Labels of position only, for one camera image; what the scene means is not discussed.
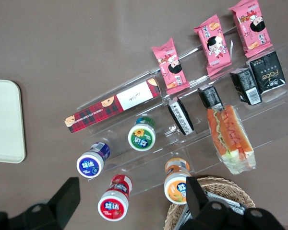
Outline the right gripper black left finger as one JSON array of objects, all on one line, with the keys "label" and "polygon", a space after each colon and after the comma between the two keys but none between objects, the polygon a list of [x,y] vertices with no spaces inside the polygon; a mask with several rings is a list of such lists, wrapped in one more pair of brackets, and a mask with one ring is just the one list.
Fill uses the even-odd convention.
[{"label": "right gripper black left finger", "polygon": [[70,177],[47,203],[35,204],[13,218],[0,212],[0,230],[63,230],[79,203],[79,178]]}]

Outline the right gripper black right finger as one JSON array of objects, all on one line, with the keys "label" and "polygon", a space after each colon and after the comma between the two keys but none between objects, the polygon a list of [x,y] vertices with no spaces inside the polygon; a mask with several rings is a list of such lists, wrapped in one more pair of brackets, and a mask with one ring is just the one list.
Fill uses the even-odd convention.
[{"label": "right gripper black right finger", "polygon": [[187,177],[187,205],[192,219],[187,230],[283,230],[284,227],[269,211],[248,208],[243,215],[219,201],[209,201],[198,180]]}]

